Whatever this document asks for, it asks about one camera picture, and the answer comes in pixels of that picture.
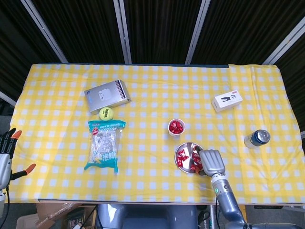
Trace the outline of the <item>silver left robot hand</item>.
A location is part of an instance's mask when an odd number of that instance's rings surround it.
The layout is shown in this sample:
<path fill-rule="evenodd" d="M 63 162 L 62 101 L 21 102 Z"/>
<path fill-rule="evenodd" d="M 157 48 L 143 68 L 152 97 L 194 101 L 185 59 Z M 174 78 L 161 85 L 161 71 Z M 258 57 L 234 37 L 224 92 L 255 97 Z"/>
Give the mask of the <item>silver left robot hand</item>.
<path fill-rule="evenodd" d="M 0 135 L 0 190 L 4 190 L 12 180 L 27 176 L 36 167 L 36 164 L 31 164 L 27 169 L 20 172 L 12 172 L 12 159 L 14 156 L 16 143 L 21 136 L 22 131 L 16 131 L 13 128 L 4 134 Z"/>

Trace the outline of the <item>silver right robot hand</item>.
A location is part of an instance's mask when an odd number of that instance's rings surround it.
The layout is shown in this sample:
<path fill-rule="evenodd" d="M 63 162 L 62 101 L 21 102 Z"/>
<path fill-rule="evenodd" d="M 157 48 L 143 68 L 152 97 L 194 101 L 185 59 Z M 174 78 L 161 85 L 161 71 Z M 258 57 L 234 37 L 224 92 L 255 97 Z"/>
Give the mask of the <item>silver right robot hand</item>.
<path fill-rule="evenodd" d="M 225 165 L 222 160 L 221 154 L 215 149 L 206 149 L 199 152 L 202 170 L 198 172 L 199 175 L 207 175 L 214 177 L 216 175 L 225 174 Z"/>

